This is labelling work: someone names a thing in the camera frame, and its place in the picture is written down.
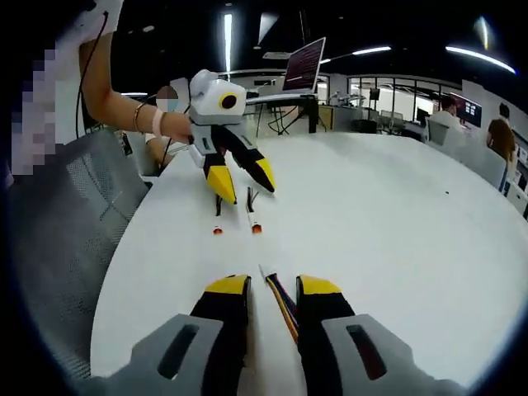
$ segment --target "hand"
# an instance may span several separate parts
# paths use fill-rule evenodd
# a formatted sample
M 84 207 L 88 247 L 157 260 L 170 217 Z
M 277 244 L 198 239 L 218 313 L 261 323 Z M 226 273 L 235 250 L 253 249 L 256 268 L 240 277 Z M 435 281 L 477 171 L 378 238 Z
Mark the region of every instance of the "hand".
M 180 143 L 189 144 L 191 121 L 186 114 L 166 113 L 163 116 L 160 127 L 163 136 Z

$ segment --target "office chair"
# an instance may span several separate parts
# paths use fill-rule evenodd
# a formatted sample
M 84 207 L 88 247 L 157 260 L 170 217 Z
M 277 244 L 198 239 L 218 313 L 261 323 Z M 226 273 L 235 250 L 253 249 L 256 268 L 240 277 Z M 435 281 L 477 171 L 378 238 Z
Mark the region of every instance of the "office chair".
M 13 280 L 71 378 L 90 375 L 92 323 L 106 270 L 148 189 L 107 130 L 18 177 L 9 191 Z
M 506 160 L 484 144 L 466 138 L 465 144 L 460 145 L 456 150 L 455 159 L 496 189 L 501 188 L 506 171 Z
M 426 119 L 426 142 L 437 149 L 446 140 L 448 126 Z

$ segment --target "laptop screen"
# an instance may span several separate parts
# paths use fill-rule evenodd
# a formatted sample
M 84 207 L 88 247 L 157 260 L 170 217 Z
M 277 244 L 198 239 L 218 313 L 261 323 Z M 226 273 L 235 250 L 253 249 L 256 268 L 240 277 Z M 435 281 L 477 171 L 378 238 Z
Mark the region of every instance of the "laptop screen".
M 325 38 L 314 41 L 295 51 L 288 61 L 282 91 L 314 91 L 319 63 L 323 56 Z

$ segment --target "computer screen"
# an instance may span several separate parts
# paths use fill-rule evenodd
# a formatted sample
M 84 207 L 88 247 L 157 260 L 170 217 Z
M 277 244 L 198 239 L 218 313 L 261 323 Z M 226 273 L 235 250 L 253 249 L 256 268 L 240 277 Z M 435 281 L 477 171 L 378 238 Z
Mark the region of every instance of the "computer screen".
M 370 89 L 370 101 L 378 101 L 380 99 L 380 89 L 379 88 L 371 88 Z
M 480 128 L 482 107 L 478 103 L 456 95 L 455 93 L 451 93 L 450 95 L 456 101 L 456 116 Z
M 323 37 L 314 41 L 298 49 L 290 56 L 282 87 L 283 91 L 314 91 L 325 40 Z
M 426 118 L 430 116 L 430 114 L 421 109 L 420 107 L 417 108 L 417 112 L 416 112 L 416 121 L 420 122 L 421 125 L 424 125 L 426 124 Z

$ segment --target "round white table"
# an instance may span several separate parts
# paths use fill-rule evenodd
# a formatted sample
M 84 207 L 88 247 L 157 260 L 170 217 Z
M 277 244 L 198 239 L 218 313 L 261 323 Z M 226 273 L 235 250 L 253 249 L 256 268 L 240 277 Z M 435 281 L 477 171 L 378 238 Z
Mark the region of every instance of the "round white table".
M 247 187 L 256 183 L 229 154 L 238 205 L 223 205 L 223 235 L 213 235 L 215 196 L 188 152 L 154 183 L 104 280 L 92 374 L 126 365 L 136 342 L 190 313 L 210 282 L 249 274 L 253 386 L 305 394 L 261 263 L 276 269 L 292 297 L 298 274 L 335 282 L 358 314 L 403 339 L 428 374 L 463 386 L 483 375 L 528 296 L 528 223 L 515 208 L 484 179 L 412 139 L 328 133 L 264 139 L 259 148 L 277 185 L 275 195 L 255 200 L 261 235 L 251 234 L 245 211 Z

